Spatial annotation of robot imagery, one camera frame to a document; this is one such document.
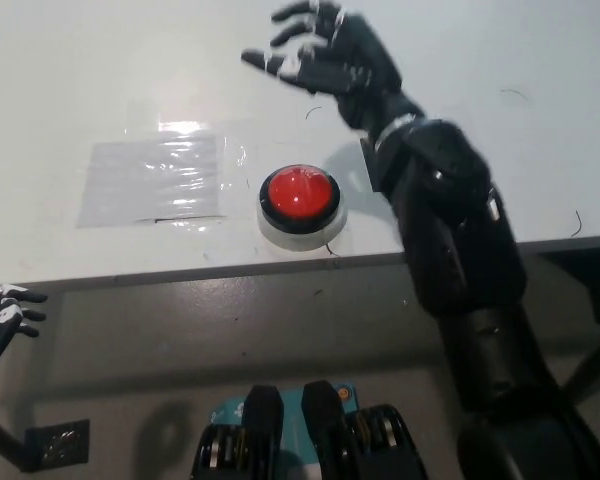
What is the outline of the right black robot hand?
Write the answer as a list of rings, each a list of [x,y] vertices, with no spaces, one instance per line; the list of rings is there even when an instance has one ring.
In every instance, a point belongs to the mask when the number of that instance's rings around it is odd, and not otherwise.
[[[291,39],[314,34],[322,44],[305,43],[295,54],[245,49],[241,60],[308,93],[334,97],[345,124],[376,141],[397,119],[425,116],[402,90],[402,77],[375,30],[359,14],[330,1],[298,1],[271,15],[291,19],[271,41],[280,48]]]

